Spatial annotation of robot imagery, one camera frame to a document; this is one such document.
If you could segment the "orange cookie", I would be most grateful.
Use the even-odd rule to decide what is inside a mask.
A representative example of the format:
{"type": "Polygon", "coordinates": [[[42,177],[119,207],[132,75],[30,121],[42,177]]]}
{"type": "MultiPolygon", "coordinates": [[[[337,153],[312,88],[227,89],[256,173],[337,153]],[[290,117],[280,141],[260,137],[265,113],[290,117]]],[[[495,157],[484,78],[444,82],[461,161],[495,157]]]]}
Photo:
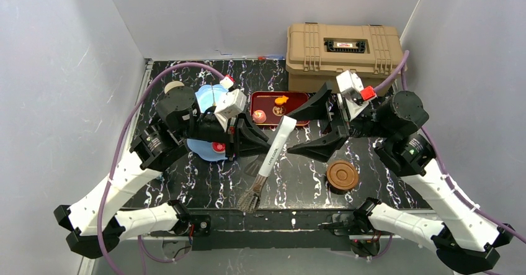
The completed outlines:
{"type": "Polygon", "coordinates": [[[287,103],[289,97],[287,96],[280,96],[280,97],[277,97],[275,100],[274,100],[274,104],[276,106],[281,106],[281,105],[284,105],[287,103]]]}

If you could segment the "blue three-tier cake stand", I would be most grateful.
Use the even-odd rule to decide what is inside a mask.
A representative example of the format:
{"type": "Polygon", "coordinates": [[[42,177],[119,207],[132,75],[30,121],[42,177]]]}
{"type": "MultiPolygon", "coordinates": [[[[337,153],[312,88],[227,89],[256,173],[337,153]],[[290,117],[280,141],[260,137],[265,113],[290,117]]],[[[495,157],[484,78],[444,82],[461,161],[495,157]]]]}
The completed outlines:
{"type": "MultiPolygon", "coordinates": [[[[211,107],[214,103],[219,103],[220,97],[225,95],[227,92],[228,90],[220,84],[206,84],[201,86],[195,93],[201,112],[211,107]]],[[[225,147],[223,147],[220,152],[217,152],[214,145],[216,145],[216,143],[187,139],[187,146],[189,150],[199,156],[201,159],[208,162],[226,160],[227,157],[225,156],[225,147]]]]}

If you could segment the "pink sugared cake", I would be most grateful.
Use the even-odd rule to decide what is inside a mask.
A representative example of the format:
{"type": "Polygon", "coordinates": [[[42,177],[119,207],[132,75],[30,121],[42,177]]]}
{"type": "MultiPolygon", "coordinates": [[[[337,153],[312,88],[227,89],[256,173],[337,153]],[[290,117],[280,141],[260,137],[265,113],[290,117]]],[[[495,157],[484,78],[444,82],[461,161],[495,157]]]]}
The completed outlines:
{"type": "Polygon", "coordinates": [[[256,124],[264,124],[267,120],[267,115],[263,110],[255,110],[252,113],[252,119],[256,124]]]}

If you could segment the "red rectangular tray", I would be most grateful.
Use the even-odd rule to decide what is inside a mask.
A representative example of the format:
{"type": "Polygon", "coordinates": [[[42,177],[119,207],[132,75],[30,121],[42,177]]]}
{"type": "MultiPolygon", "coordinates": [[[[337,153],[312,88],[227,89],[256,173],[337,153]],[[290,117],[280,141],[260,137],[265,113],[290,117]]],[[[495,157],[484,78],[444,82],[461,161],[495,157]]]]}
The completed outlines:
{"type": "Polygon", "coordinates": [[[276,127],[282,116],[300,107],[308,100],[309,96],[304,92],[291,91],[258,91],[251,95],[250,114],[255,110],[263,110],[267,115],[264,124],[256,124],[260,127],[276,127]],[[280,96],[289,97],[286,104],[276,106],[274,100],[280,96]]]}

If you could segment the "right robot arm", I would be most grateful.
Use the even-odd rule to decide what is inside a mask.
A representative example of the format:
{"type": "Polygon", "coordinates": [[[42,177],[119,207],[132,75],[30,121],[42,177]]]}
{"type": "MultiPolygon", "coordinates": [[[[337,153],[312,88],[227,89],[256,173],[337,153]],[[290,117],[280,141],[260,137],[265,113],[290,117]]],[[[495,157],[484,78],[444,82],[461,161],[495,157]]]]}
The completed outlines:
{"type": "Polygon", "coordinates": [[[497,249],[513,238],[512,228],[479,213],[476,204],[440,169],[431,142],[422,135],[428,121],[421,99],[399,91],[371,109],[373,89],[351,89],[329,106],[329,83],[289,113],[296,120],[325,120],[325,136],[288,149],[289,153],[326,162],[351,137],[380,137],[375,153],[384,166],[410,185],[434,209],[438,220],[412,215],[369,197],[351,214],[323,228],[342,233],[389,232],[433,251],[444,265],[460,274],[492,270],[497,249]]]}

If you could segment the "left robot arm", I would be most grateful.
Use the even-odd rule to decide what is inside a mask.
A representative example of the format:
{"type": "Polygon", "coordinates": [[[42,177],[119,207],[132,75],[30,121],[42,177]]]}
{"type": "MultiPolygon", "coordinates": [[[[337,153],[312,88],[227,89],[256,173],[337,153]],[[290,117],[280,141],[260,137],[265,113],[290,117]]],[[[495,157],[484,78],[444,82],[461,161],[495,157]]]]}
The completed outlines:
{"type": "Polygon", "coordinates": [[[171,200],[156,207],[124,211],[123,205],[143,186],[160,177],[189,152],[188,140],[224,145],[227,157],[264,155],[269,138],[245,111],[246,96],[223,86],[219,99],[201,109],[196,92],[178,81],[169,83],[156,104],[156,115],[118,153],[108,175],[86,196],[54,211],[58,224],[69,231],[73,253],[100,258],[121,241],[151,232],[192,235],[198,228],[185,205],[171,200]]]}

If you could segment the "red glazed donut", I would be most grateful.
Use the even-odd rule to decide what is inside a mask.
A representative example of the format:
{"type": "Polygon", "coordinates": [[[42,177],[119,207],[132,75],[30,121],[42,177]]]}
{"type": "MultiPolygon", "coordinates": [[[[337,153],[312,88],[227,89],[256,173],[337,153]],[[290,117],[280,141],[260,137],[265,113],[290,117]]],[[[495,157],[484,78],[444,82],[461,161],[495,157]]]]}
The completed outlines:
{"type": "Polygon", "coordinates": [[[215,153],[225,153],[226,152],[226,145],[224,143],[213,142],[212,143],[212,150],[215,153]]]}

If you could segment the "silver metal tongs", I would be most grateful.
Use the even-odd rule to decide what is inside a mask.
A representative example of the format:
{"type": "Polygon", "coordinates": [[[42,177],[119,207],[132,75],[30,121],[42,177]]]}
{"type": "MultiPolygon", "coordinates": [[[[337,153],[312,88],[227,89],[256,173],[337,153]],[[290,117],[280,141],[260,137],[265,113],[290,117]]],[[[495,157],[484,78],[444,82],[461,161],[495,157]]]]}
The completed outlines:
{"type": "Polygon", "coordinates": [[[286,115],[282,116],[267,154],[257,156],[254,161],[245,167],[245,175],[254,177],[254,181],[251,187],[239,198],[237,203],[238,210],[245,213],[254,213],[258,209],[261,202],[261,193],[267,178],[295,127],[296,119],[286,115]]]}

